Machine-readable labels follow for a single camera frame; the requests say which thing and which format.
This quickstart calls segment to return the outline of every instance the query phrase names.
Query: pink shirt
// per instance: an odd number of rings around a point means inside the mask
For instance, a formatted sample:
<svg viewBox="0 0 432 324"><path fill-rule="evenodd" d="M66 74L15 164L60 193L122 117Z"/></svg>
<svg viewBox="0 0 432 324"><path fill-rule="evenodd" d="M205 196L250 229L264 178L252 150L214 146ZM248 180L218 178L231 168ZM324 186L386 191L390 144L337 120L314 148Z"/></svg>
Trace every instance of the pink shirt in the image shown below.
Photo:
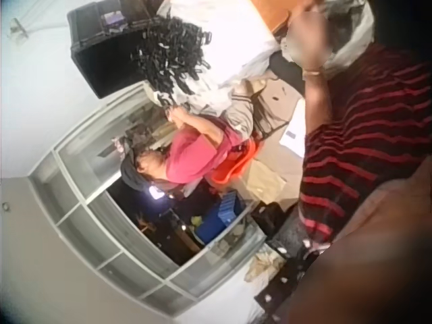
<svg viewBox="0 0 432 324"><path fill-rule="evenodd" d="M174 137L167 160L167 179L176 184L187 184L205 176L217 167L233 146L242 142L232 128L216 117L205 116L223 130L222 143L215 148L209 139L195 128L186 126Z"/></svg>

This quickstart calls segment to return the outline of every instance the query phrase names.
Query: white shelving unit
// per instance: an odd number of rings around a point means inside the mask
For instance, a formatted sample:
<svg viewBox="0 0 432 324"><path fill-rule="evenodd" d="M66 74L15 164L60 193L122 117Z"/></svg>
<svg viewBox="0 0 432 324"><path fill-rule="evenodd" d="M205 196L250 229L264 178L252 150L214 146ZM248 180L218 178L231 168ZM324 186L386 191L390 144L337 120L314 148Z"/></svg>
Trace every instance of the white shelving unit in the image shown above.
<svg viewBox="0 0 432 324"><path fill-rule="evenodd" d="M120 177L119 155L102 157L100 152L133 126L134 114L147 109L154 106L141 84L122 91L60 141L30 182L50 224L78 258L127 298L176 317L243 266L265 235L248 218L256 204L250 202L223 233L179 267L136 228L106 191ZM164 135L154 145L171 138Z"/></svg>

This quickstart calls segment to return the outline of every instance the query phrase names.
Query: black plastic crate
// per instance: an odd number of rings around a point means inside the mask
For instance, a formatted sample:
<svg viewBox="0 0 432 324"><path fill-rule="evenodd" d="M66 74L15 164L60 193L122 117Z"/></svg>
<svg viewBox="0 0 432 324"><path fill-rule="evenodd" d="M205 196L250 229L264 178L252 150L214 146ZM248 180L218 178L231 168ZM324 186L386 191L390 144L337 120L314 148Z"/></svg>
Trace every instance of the black plastic crate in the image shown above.
<svg viewBox="0 0 432 324"><path fill-rule="evenodd" d="M143 80L130 59L158 1L105 0L67 15L72 60L98 98Z"/></svg>

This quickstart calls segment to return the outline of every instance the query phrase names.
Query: bracelet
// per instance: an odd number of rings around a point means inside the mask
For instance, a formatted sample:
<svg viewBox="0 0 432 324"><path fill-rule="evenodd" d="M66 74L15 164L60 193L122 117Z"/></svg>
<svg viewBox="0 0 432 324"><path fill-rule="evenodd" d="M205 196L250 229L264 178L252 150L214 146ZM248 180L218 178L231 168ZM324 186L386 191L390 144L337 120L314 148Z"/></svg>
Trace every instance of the bracelet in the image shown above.
<svg viewBox="0 0 432 324"><path fill-rule="evenodd" d="M321 74L320 70L316 70L316 71L303 70L302 77L303 80L305 80L307 76L319 76L320 74Z"/></svg>

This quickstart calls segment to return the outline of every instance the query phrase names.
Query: white bag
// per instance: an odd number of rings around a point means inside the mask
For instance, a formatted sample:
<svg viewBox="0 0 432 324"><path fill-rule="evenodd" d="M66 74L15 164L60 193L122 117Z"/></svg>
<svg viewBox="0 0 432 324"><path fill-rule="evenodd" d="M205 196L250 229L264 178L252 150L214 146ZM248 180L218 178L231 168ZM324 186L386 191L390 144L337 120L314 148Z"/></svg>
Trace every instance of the white bag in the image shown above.
<svg viewBox="0 0 432 324"><path fill-rule="evenodd" d="M202 47L211 69L200 66L200 80L190 76L185 80L195 95L186 95L174 87L176 103L189 102L196 108L195 113L209 105L219 116L231 105L233 87L244 78L263 74L270 55L279 49L250 0L165 0L158 14L166 16L168 11L212 33L210 44ZM158 92L154 97L158 94L169 100L167 94Z"/></svg>
<svg viewBox="0 0 432 324"><path fill-rule="evenodd" d="M366 0L325 0L321 6L321 12L328 16L331 12L348 12L353 6L364 5L361 20L354 29L351 39L335 54L333 54L324 64L325 75L327 79L332 78L337 73L346 69L360 55L366 51L366 48L373 42L374 17L371 6ZM285 37L281 41L282 55L288 61L293 62L289 54L289 46L292 42Z"/></svg>

